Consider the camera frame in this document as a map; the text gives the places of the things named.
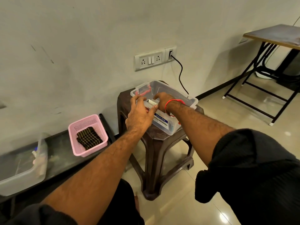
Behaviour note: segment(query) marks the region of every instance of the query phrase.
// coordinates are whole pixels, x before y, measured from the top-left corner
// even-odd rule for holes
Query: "brown plastic stool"
[[[131,109],[130,99],[132,97],[130,92],[132,90],[134,90],[134,88],[123,91],[118,96],[117,109],[120,135],[126,131],[125,120]],[[204,114],[201,107],[197,106],[196,110],[201,114]],[[161,175],[165,153],[181,140],[189,146],[187,156],[167,172],[167,174]],[[154,200],[160,195],[162,187],[174,177],[175,174],[186,166],[190,169],[194,165],[193,153],[195,150],[190,141],[186,138],[186,134],[182,127],[180,127],[172,136],[169,136],[155,125],[151,125],[141,138],[141,141],[146,148],[145,172],[142,170],[133,154],[131,154],[129,161],[141,180],[142,192],[145,198],[147,200]]]

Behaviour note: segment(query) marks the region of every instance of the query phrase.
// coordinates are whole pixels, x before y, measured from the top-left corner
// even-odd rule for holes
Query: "black sleeve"
[[[300,224],[300,162],[273,138],[251,129],[217,143],[208,170],[196,178],[195,199],[216,192],[244,224]]]
[[[57,212],[48,205],[34,204],[26,207],[6,225],[77,225],[70,216]]]

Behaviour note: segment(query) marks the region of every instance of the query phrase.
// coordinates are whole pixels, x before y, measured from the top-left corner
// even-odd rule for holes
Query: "hand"
[[[158,105],[153,106],[149,112],[144,106],[146,97],[135,95],[130,99],[131,110],[125,124],[128,131],[136,131],[143,135],[152,124],[154,113],[157,111]]]
[[[172,95],[170,94],[167,94],[165,92],[160,92],[160,93],[157,93],[153,99],[157,99],[159,98],[159,103],[158,103],[158,109],[160,109],[162,112],[165,112],[165,106],[166,106],[166,103],[169,101],[169,100],[172,100],[172,99],[175,99]]]

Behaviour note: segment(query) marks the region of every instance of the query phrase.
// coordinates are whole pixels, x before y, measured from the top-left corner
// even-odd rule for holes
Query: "forearm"
[[[178,119],[195,151],[206,166],[212,160],[212,153],[217,142],[225,134],[234,130],[177,101],[169,102],[167,110]]]
[[[42,203],[68,214],[79,225],[97,224],[117,189],[140,135],[134,131],[125,133]]]

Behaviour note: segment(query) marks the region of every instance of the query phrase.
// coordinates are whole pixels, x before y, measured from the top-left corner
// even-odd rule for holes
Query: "pink plastic basket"
[[[85,148],[77,141],[77,133],[90,126],[95,129],[96,133],[101,138],[101,140],[103,140],[103,142],[101,144],[98,144],[95,147],[92,147],[91,149],[85,150]],[[105,132],[105,129],[98,115],[91,115],[79,121],[73,122],[72,124],[69,125],[68,129],[69,129],[73,154],[76,156],[86,157],[94,153],[95,151],[98,151],[104,148],[105,146],[107,146],[108,136]]]

